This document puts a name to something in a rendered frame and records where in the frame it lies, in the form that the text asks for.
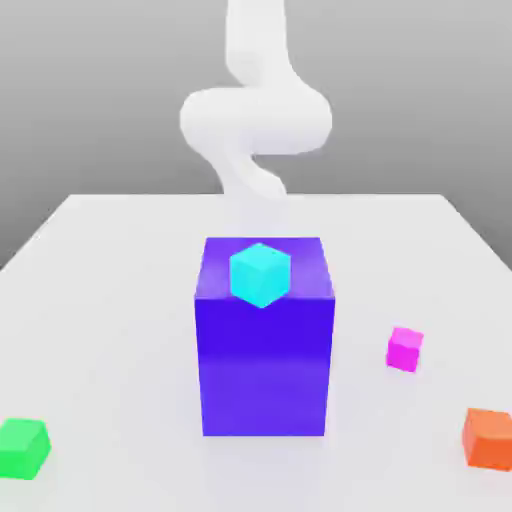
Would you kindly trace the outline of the small cyan cube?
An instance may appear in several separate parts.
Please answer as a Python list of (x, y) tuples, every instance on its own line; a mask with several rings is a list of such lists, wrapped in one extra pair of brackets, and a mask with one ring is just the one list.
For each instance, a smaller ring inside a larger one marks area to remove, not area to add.
[(255, 243), (230, 256), (229, 284), (233, 296), (266, 308), (290, 290), (291, 256)]

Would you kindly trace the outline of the small magenta cube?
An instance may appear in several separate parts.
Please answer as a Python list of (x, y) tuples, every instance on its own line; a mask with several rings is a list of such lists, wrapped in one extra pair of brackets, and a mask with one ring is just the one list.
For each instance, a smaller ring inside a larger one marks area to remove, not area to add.
[(401, 371), (415, 373), (424, 334), (404, 327), (394, 327), (388, 341), (386, 364)]

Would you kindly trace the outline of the small orange cube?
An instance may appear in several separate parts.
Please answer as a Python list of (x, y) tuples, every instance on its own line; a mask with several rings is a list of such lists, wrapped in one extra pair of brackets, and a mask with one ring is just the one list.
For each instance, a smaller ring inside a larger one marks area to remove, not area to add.
[(462, 444), (469, 466), (512, 471), (512, 416), (507, 412), (469, 408)]

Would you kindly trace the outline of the small green cube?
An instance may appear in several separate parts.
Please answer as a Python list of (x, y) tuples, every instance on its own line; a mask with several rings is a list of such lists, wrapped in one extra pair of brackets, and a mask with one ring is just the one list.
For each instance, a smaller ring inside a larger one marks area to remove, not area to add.
[(41, 420), (8, 418), (0, 425), (0, 478), (32, 480), (51, 450)]

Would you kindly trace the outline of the large purple box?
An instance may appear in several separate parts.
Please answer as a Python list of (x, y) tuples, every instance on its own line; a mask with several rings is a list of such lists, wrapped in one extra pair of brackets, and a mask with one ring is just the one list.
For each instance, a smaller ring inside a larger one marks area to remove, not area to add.
[(203, 433), (321, 436), (335, 319), (322, 242), (263, 239), (291, 257), (289, 293), (265, 308), (230, 292), (230, 257), (256, 242), (205, 241), (194, 296)]

